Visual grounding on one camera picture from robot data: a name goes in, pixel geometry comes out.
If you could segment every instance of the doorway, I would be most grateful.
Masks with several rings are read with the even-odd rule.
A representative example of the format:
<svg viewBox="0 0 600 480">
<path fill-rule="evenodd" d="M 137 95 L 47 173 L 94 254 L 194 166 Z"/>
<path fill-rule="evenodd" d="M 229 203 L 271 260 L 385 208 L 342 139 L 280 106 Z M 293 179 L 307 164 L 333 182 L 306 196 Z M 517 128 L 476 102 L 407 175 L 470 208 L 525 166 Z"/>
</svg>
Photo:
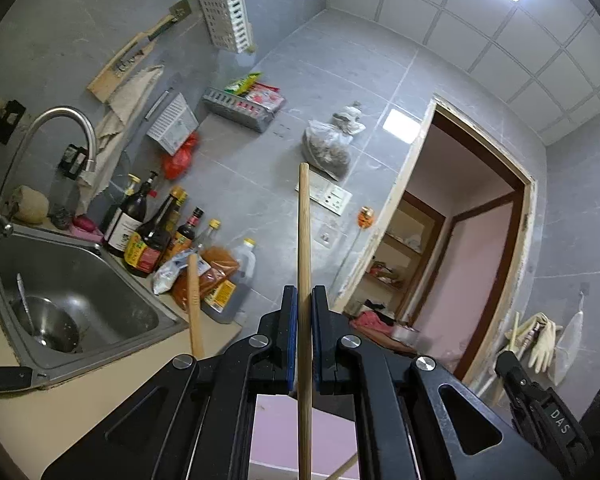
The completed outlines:
<svg viewBox="0 0 600 480">
<path fill-rule="evenodd" d="M 371 308 L 386 322 L 419 330 L 416 350 L 466 383 L 515 294 L 536 190 L 461 112 L 436 97 L 427 116 L 418 154 L 398 177 L 401 195 L 382 209 L 372 254 L 359 276 L 354 269 L 335 307 L 350 314 Z"/>
</svg>

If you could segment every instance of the spoon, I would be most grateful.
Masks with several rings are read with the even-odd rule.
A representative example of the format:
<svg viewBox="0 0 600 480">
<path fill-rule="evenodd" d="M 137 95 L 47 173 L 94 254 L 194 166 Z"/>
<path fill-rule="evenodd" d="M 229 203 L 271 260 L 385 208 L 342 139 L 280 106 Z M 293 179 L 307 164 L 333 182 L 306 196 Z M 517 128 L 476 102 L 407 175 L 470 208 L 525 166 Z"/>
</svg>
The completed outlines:
<svg viewBox="0 0 600 480">
<path fill-rule="evenodd" d="M 20 299 L 22 300 L 22 305 L 24 306 L 24 311 L 27 313 L 27 319 L 29 319 L 29 325 L 31 327 L 31 336 L 42 346 L 46 346 L 46 341 L 40 334 L 36 334 L 36 329 L 33 326 L 33 320 L 31 319 L 31 313 L 29 312 L 29 303 L 27 303 L 27 297 L 24 293 L 24 282 L 22 281 L 22 276 L 20 273 L 16 276 L 16 281 L 18 282 L 18 291 L 20 293 Z"/>
</svg>

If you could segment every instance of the plastic jug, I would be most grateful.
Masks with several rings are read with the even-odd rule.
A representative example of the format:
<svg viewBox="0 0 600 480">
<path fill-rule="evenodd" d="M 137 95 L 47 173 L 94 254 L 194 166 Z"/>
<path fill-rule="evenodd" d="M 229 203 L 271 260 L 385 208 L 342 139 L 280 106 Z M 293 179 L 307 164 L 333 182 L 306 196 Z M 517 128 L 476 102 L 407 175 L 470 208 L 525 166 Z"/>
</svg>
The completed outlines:
<svg viewBox="0 0 600 480">
<path fill-rule="evenodd" d="M 251 288 L 256 267 L 256 255 L 253 254 L 255 243 L 250 238 L 245 238 L 240 245 L 231 250 L 240 268 L 200 302 L 202 310 L 218 323 L 231 323 L 234 320 Z"/>
</svg>

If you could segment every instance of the white switch panel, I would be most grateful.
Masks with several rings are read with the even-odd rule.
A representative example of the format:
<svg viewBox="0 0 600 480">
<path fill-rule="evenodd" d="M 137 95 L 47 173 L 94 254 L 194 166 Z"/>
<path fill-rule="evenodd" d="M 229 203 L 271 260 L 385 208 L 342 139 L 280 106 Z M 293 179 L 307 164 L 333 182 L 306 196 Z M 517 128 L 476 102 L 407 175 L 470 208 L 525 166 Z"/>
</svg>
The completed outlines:
<svg viewBox="0 0 600 480">
<path fill-rule="evenodd" d="M 329 211 L 333 211 L 336 215 L 342 215 L 351 199 L 351 193 L 336 186 L 323 176 L 309 171 L 309 198 Z"/>
</svg>

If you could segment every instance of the faucet spout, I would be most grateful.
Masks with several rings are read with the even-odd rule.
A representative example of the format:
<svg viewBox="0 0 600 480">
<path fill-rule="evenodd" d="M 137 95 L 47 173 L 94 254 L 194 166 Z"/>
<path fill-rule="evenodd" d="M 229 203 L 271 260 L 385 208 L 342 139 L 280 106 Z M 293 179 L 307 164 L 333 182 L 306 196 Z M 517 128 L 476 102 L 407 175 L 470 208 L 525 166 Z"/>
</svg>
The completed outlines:
<svg viewBox="0 0 600 480">
<path fill-rule="evenodd" d="M 0 208 L 4 205 L 4 195 L 7 192 L 7 190 L 9 189 L 11 177 L 13 176 L 16 168 L 20 164 L 20 161 L 22 160 L 22 156 L 24 155 L 24 152 L 26 151 L 27 146 L 31 142 L 33 135 L 36 133 L 36 131 L 38 131 L 40 129 L 40 126 L 42 126 L 48 120 L 56 118 L 56 117 L 68 117 L 70 119 L 73 119 L 76 123 L 78 123 L 78 126 L 80 126 L 80 129 L 84 133 L 84 137 L 86 138 L 86 141 L 87 141 L 87 161 L 86 161 L 86 166 L 84 169 L 86 171 L 94 171 L 95 170 L 95 168 L 96 168 L 96 135 L 93 131 L 93 125 L 88 120 L 87 116 L 85 114 L 83 114 L 80 110 L 78 110 L 77 108 L 73 108 L 71 106 L 56 106 L 53 108 L 49 108 L 49 110 L 42 112 L 38 117 L 36 117 L 34 119 L 34 121 L 31 123 L 31 126 L 29 127 L 29 129 L 26 131 L 26 133 L 22 137 L 22 140 L 20 141 L 18 149 L 13 154 L 13 158 L 11 159 L 9 167 L 7 168 L 7 173 L 4 176 L 2 185 L 0 186 Z"/>
</svg>

